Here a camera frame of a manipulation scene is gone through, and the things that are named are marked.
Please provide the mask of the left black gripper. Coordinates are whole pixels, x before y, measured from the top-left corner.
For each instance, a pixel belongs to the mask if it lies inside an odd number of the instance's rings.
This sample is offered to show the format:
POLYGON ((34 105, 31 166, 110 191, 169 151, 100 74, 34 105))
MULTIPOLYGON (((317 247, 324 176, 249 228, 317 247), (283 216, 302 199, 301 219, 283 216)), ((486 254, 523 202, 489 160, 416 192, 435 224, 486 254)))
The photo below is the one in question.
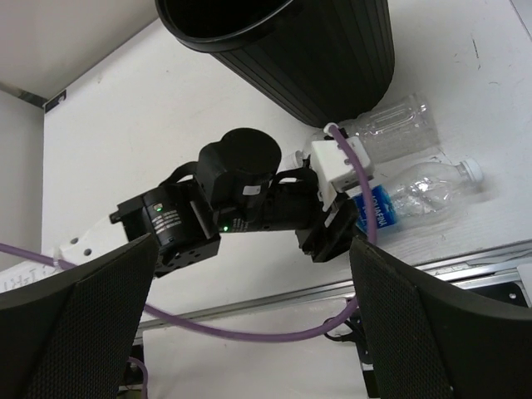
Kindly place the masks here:
POLYGON ((358 211, 343 201, 323 211, 318 178, 308 167, 280 172, 277 141, 253 129, 233 129, 199 152, 197 182, 221 233, 297 230, 299 248, 314 263, 349 250, 358 211))

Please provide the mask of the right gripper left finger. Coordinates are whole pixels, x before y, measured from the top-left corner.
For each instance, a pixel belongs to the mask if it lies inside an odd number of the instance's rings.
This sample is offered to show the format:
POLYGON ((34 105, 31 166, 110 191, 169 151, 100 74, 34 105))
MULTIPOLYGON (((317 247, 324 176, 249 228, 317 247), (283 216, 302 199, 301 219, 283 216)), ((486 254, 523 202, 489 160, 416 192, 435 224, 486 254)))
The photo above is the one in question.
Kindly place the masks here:
POLYGON ((114 398, 158 259, 150 235, 1 295, 3 398, 114 398))

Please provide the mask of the clear Aquafina bottle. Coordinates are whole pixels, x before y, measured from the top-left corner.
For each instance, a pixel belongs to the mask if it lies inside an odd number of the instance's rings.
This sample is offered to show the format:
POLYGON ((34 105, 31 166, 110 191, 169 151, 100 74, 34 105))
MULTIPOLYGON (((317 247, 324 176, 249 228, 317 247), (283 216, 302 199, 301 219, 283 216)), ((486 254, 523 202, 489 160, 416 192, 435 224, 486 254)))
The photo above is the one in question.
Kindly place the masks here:
POLYGON ((378 229, 430 225, 466 206, 484 180, 480 165, 422 162, 372 188, 378 229))

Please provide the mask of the clear unlabelled plastic bottle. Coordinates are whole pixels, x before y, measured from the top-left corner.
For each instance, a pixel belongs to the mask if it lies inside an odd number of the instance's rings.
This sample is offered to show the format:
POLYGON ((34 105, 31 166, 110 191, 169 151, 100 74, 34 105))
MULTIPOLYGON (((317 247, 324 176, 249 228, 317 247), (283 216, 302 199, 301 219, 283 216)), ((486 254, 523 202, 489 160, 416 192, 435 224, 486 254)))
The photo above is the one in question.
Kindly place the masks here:
POLYGON ((419 93, 342 121, 337 128, 346 139, 357 137, 375 164, 413 155, 440 143, 431 108, 419 93))

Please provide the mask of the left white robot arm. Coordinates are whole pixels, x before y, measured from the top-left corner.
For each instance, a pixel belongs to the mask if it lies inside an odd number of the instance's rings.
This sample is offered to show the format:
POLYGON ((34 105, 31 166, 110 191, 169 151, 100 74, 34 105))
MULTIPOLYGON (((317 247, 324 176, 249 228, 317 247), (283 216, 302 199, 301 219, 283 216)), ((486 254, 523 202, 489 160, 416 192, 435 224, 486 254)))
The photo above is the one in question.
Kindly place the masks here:
POLYGON ((310 164, 280 171, 280 162, 270 135, 233 129, 154 189, 119 204, 110 222, 129 240, 155 236, 157 278, 216 256, 222 234, 292 230, 315 263, 345 253, 357 230, 356 205, 340 194, 323 209, 310 164))

